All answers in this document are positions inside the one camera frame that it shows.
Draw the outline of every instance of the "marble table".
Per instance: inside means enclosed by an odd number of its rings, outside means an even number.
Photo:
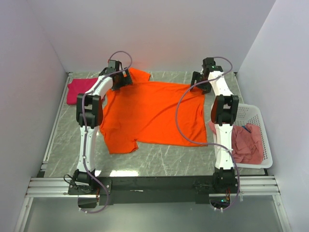
[[[191,82],[192,72],[150,72],[150,81],[171,83]],[[69,75],[69,83],[73,78],[93,78],[98,73],[74,72]],[[230,90],[243,99],[234,73],[225,76]],[[80,131],[76,122],[76,106],[64,101],[57,127],[51,139],[52,143],[47,151],[48,164],[44,177],[63,177],[73,174],[79,159]],[[213,91],[205,95],[205,123],[210,121],[211,105],[214,101]],[[208,125],[207,140],[213,142],[213,135]],[[212,175],[215,164],[213,146],[182,147],[173,145],[146,144],[138,142],[139,149],[129,154],[110,155],[104,143],[103,136],[98,133],[95,149],[96,170],[100,176],[171,176],[171,175]],[[263,169],[240,168],[242,175],[265,174]]]

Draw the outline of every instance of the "pink cloth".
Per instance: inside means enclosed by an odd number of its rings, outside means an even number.
[[[91,79],[73,79],[73,81],[68,84],[68,95],[67,95],[67,104],[75,105],[77,95],[79,93],[86,93],[97,81],[98,78]]]
[[[214,134],[216,129],[212,122],[209,127]],[[263,161],[263,145],[260,128],[256,125],[249,124],[246,129],[240,126],[233,126],[232,130],[232,155],[236,163],[261,164]]]

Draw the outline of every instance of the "laundry basket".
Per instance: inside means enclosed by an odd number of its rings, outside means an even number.
[[[247,123],[260,127],[264,150],[263,161],[261,164],[237,163],[237,166],[240,168],[270,168],[272,165],[272,157],[261,112],[259,108],[254,105],[239,104],[234,125],[245,126]]]

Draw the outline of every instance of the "orange shirt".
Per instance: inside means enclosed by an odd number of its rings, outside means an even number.
[[[132,85],[109,90],[100,131],[111,154],[138,149],[137,141],[152,144],[200,146],[186,141],[175,122],[176,105],[190,87],[184,84],[148,82],[149,74],[130,69]],[[195,88],[180,104],[179,125],[191,140],[206,143],[204,99]]]

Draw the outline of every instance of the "wall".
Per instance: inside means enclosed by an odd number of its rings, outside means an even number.
[[[199,71],[225,56],[238,71],[275,0],[28,2],[66,71],[100,71],[117,50],[144,70]]]
[[[261,109],[275,175],[293,231],[308,231],[309,2],[277,0],[238,80],[246,103]]]
[[[24,0],[0,7],[0,230],[15,227],[40,168],[65,71]]]

